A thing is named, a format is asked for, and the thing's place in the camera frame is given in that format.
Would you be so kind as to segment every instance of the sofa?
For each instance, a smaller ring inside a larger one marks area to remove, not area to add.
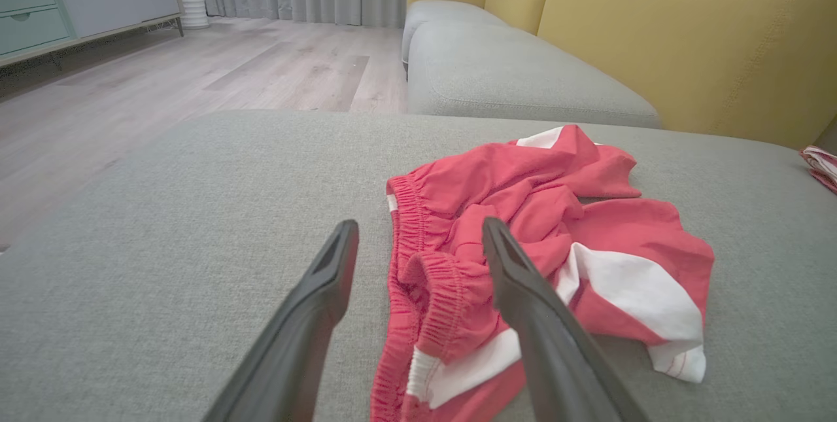
[[[407,0],[407,110],[786,147],[837,115],[835,0]]]
[[[200,419],[343,219],[360,246],[315,419],[369,419],[388,322],[386,179],[556,125],[257,110],[179,124],[0,255],[0,420]],[[598,338],[649,418],[837,418],[837,196],[778,145],[581,127],[635,157],[631,184],[676,205],[715,253],[703,383]],[[526,390],[496,420],[533,420]]]

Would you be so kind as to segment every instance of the folded cloth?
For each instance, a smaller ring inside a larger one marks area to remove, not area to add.
[[[808,145],[799,151],[799,154],[811,166],[808,171],[813,178],[819,180],[827,189],[837,193],[837,156],[815,145]]]
[[[491,303],[485,217],[508,224],[589,332],[639,340],[655,370],[700,382],[714,255],[672,204],[637,198],[635,165],[568,125],[391,178],[390,317],[371,419],[490,420],[526,383],[517,333]]]

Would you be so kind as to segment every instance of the white vase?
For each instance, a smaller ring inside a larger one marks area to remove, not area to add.
[[[206,0],[180,0],[183,2],[183,29],[209,28]]]

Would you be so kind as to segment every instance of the wooden floor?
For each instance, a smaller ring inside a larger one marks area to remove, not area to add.
[[[0,71],[0,249],[174,124],[227,109],[402,113],[400,29],[213,19]]]

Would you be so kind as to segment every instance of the gray seat cushion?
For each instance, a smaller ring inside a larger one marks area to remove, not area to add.
[[[404,34],[401,36],[401,62],[409,63],[410,40],[416,29],[427,22],[463,22],[506,26],[499,17],[482,8],[458,1],[415,1],[407,9]]]
[[[511,26],[425,23],[410,61],[412,114],[660,127],[630,88]]]
[[[276,111],[179,125],[0,256],[0,420],[199,419],[348,217],[358,264],[316,418],[368,420],[388,320],[386,179],[554,126]],[[583,129],[633,154],[631,183],[717,255],[702,384],[655,372],[637,342],[599,340],[651,419],[834,419],[837,196],[776,145]],[[533,420],[528,394],[498,419]]]

